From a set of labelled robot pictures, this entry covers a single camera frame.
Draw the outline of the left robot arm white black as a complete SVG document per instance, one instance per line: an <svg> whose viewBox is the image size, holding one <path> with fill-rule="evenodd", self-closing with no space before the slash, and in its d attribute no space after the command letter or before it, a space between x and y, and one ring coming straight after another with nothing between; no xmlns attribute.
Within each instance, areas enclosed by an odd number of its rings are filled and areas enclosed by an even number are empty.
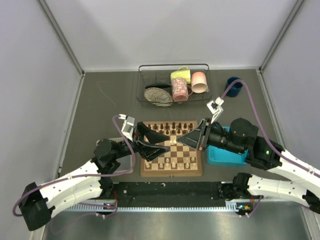
<svg viewBox="0 0 320 240"><path fill-rule="evenodd" d="M143 122L124 123L121 140L97 141L94 156L84 165L62 177L37 185L28 184L15 205L20 210L27 229L35 231L57 214L83 201L109 198L114 191L111 177L118 176L119 159L136 153L152 161L169 151L162 143L170 138L148 128Z"/></svg>

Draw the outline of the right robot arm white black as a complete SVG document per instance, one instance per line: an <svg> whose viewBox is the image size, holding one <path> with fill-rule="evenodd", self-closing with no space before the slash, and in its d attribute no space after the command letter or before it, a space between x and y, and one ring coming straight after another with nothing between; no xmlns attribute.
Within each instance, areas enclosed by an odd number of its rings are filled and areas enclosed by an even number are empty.
<svg viewBox="0 0 320 240"><path fill-rule="evenodd" d="M258 135L259 128L244 118L237 118L224 130L218 122L205 118L196 129L177 138L177 142L198 151L216 147L238 155L246 154L251 167L274 173L287 180L274 180L240 172L232 183L224 183L220 196L234 198L273 197L296 202L320 212L320 173L290 154L282 145Z"/></svg>

